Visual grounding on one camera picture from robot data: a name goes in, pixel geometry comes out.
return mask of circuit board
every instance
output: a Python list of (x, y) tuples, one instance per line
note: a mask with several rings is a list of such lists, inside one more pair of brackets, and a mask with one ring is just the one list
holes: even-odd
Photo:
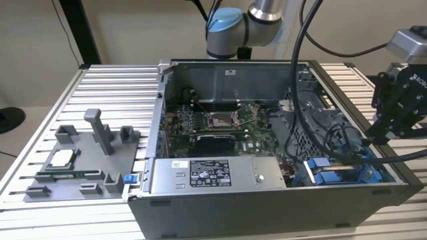
[[(180, 106), (166, 113), (166, 121), (170, 158), (283, 154), (267, 109), (260, 103), (245, 103), (233, 111), (214, 112)], [(197, 143), (202, 139), (206, 146), (200, 149)]]

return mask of sticker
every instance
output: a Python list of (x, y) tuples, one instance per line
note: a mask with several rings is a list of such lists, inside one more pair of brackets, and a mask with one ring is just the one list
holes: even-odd
[(230, 178), (228, 160), (189, 161), (189, 185), (193, 188), (228, 187), (232, 185)]
[(188, 168), (188, 161), (172, 161), (173, 169), (185, 169)]
[(236, 75), (236, 70), (225, 70), (225, 76)]

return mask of warning label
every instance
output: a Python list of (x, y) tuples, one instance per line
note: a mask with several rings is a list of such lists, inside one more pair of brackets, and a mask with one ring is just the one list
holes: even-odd
[(228, 187), (232, 185), (228, 160), (189, 161), (192, 187)]

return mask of white wall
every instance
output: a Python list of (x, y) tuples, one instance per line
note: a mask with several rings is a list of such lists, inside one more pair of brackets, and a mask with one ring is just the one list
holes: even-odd
[(52, 105), (76, 71), (50, 0), (1, 0), (0, 107)]
[[(209, 9), (212, 1), (201, 2)], [(224, 0), (222, 7), (245, 10), (251, 2)], [(427, 25), (427, 0), (323, 2), (309, 33), (337, 52), (352, 53), (387, 42), (396, 28)], [(190, 2), (82, 0), (82, 5), (105, 64), (156, 64), (161, 58), (205, 57), (204, 21)], [(297, 30), (295, 21), (287, 58)], [(275, 46), (253, 49), (256, 59), (271, 59), (273, 55)], [(315, 49), (309, 42), (303, 44), (300, 58), (323, 63), (353, 62), (367, 74), (383, 71), (389, 62), (399, 62), (385, 50), (357, 58), (337, 58)], [(50, 0), (1, 0), (0, 106), (52, 105), (76, 70)]]

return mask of black cable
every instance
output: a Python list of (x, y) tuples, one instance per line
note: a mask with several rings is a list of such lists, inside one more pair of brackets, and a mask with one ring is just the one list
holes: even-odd
[(68, 45), (69, 45), (69, 49), (70, 49), (70, 52), (72, 52), (72, 55), (73, 55), (73, 59), (77, 62), (77, 67), (80, 67), (80, 63), (78, 63), (78, 60), (77, 60), (77, 57), (76, 57), (76, 53), (74, 53), (74, 50), (73, 50), (73, 47), (72, 47), (72, 42), (69, 40), (68, 32), (66, 32), (64, 24), (62, 24), (62, 20), (61, 20), (60, 14), (58, 14), (58, 10), (56, 8), (53, 0), (50, 0), (50, 2), (52, 2), (52, 5), (53, 5), (53, 9), (54, 9), (54, 13), (56, 13), (56, 16), (57, 16), (57, 19), (58, 19), (58, 23), (60, 23), (61, 29), (64, 30), (64, 33), (66, 35)]
[(18, 156), (16, 156), (16, 155), (13, 155), (13, 154), (10, 154), (10, 153), (6, 153), (6, 152), (4, 152), (4, 151), (0, 151), (0, 154), (8, 155), (8, 156), (10, 156), (10, 157), (13, 157), (13, 158), (17, 158), (17, 157), (18, 157)]
[(300, 164), (301, 164), (303, 161), (300, 161), (300, 160), (297, 159), (297, 157), (289, 153), (289, 150), (288, 150), (288, 148), (289, 148), (289, 142), (291, 142), (292, 135), (293, 135), (293, 133), (295, 133), (295, 128), (296, 128), (296, 121), (297, 121), (296, 117), (297, 117), (297, 116), (296, 116), (295, 111), (293, 111), (293, 112), (292, 112), (292, 123), (291, 123), (291, 127), (289, 127), (289, 129), (288, 129), (288, 136), (287, 136), (287, 139), (285, 139), (285, 142), (284, 142), (284, 153), (285, 153), (285, 155), (287, 155), (296, 163), (300, 163)]
[(186, 0), (186, 1), (190, 1), (193, 3), (193, 5), (197, 7), (198, 12), (201, 14), (201, 17), (202, 17), (204, 21), (206, 22), (208, 21), (208, 15), (206, 15), (206, 12), (205, 12), (205, 10), (202, 8), (202, 5), (201, 5), (200, 1), (198, 0)]
[(300, 122), (300, 126), (303, 128), (303, 131), (305, 132), (305, 135), (308, 137), (308, 140), (311, 143), (317, 147), (317, 149), (327, 154), (331, 158), (337, 159), (339, 161), (344, 163), (351, 163), (351, 164), (389, 164), (389, 163), (399, 163), (404, 161), (409, 161), (417, 158), (423, 158), (427, 156), (427, 149), (420, 150), (417, 152), (401, 155), (401, 156), (395, 156), (395, 157), (385, 157), (385, 158), (371, 158), (371, 159), (363, 159), (359, 158), (359, 156), (348, 156), (348, 155), (341, 155), (337, 154), (336, 152), (331, 151), (327, 149), (321, 143), (317, 141), (315, 134), (311, 132), (311, 127), (308, 126), (308, 123), (304, 121), (303, 118), (303, 110), (300, 106), (300, 101), (299, 101), (299, 92), (297, 92), (297, 63), (299, 63), (299, 55), (300, 55), (300, 50), (301, 50), (301, 44), (304, 40), (304, 35), (308, 29), (308, 26), (313, 20), (315, 14), (319, 10), (319, 7), (323, 3), (323, 0), (316, 0), (312, 8), (308, 12), (305, 22), (303, 23), (295, 45), (293, 45), (293, 51), (292, 51), (292, 57), (291, 57), (291, 66), (289, 66), (289, 79), (291, 79), (291, 98), (292, 98), (292, 103), (293, 103), (293, 111), (296, 112), (296, 118)]
[[(300, 9), (299, 9), (299, 24), (303, 26), (303, 23), (304, 23), (304, 7), (305, 7), (305, 2), (307, 0), (303, 0), (301, 1), (301, 5), (300, 5)], [(368, 53), (372, 53), (375, 52), (376, 50), (379, 49), (383, 49), (385, 46), (387, 46), (387, 43), (381, 44), (381, 45), (377, 45), (372, 48), (369, 48), (368, 50), (364, 50), (361, 52), (356, 52), (356, 53), (352, 53), (352, 54), (344, 54), (344, 53), (339, 53), (339, 52), (335, 52), (329, 49), (327, 49), (324, 46), (321, 46), (316, 40), (312, 38), (312, 36), (308, 34), (308, 32), (305, 32), (305, 37), (307, 39), (309, 40), (309, 42), (325, 53), (336, 56), (336, 57), (340, 57), (340, 58), (355, 58), (355, 57), (359, 57), (361, 55), (365, 55)]]

